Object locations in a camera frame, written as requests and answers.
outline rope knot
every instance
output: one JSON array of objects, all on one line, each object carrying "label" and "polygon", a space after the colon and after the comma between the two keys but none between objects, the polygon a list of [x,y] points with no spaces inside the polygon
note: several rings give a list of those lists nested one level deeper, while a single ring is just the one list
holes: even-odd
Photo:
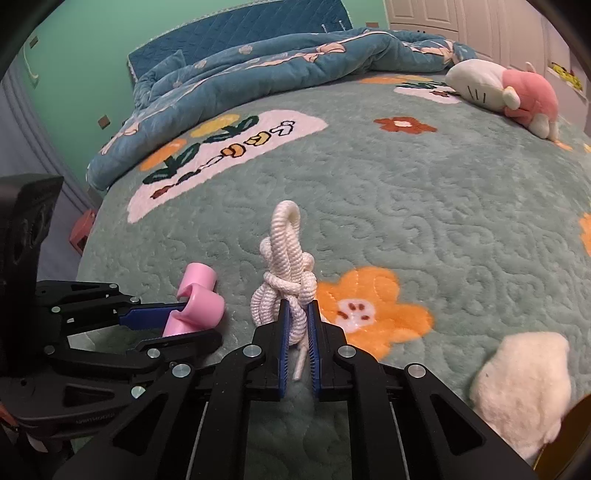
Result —
[{"label": "rope knot", "polygon": [[308,350],[305,306],[316,296],[316,277],[312,273],[314,257],[301,250],[300,209],[291,200],[281,202],[273,211],[270,236],[261,241],[260,252],[267,263],[263,284],[251,298],[255,325],[274,322],[282,299],[291,310],[290,345],[298,344],[300,358],[294,379],[298,380]]}]

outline pink plush toy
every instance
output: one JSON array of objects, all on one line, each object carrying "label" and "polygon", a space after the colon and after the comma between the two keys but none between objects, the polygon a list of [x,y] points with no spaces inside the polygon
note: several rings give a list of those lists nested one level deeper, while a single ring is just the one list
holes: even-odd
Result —
[{"label": "pink plush toy", "polygon": [[540,138],[558,140],[558,99],[552,85],[534,66],[527,72],[506,69],[491,61],[461,61],[445,81],[463,99],[504,113]]}]

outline white plush toy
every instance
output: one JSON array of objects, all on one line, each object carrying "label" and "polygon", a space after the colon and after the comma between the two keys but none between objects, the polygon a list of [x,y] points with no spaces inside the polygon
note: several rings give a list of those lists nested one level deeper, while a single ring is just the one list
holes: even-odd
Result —
[{"label": "white plush toy", "polygon": [[470,59],[454,65],[445,82],[464,100],[504,113],[537,137],[558,140],[558,99],[554,89],[529,62],[527,69],[522,72]]},{"label": "white plush toy", "polygon": [[509,335],[472,384],[476,413],[524,459],[560,431],[571,394],[568,352],[558,333]]}]

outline green wall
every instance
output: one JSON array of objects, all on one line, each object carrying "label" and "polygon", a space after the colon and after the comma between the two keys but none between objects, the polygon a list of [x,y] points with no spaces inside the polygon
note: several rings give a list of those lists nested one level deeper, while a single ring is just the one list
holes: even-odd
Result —
[{"label": "green wall", "polygon": [[[23,78],[57,151],[84,180],[94,154],[133,111],[127,54],[162,32],[248,0],[66,0],[24,46],[34,74]],[[343,0],[354,27],[387,27],[383,0]],[[97,121],[111,124],[101,130]]]}]

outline white cabinet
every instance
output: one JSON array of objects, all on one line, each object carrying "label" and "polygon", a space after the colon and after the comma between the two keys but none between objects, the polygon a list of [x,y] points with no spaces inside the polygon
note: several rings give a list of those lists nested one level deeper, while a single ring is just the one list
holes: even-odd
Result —
[{"label": "white cabinet", "polygon": [[385,4],[390,23],[457,32],[455,0],[385,0]]},{"label": "white cabinet", "polygon": [[545,38],[541,14],[525,0],[497,0],[501,65],[525,70],[531,62],[543,75],[546,68]]},{"label": "white cabinet", "polygon": [[501,63],[498,0],[456,0],[459,40],[482,60]]},{"label": "white cabinet", "polygon": [[390,23],[417,24],[417,9],[413,8],[413,0],[386,0],[386,12]]},{"label": "white cabinet", "polygon": [[538,72],[546,66],[543,18],[528,0],[385,0],[390,28],[459,40],[483,60]]},{"label": "white cabinet", "polygon": [[459,41],[460,37],[457,32],[446,30],[445,28],[425,27],[424,25],[410,25],[403,23],[390,23],[390,30],[416,30],[417,32],[431,33],[433,35],[441,35],[449,40]]}]

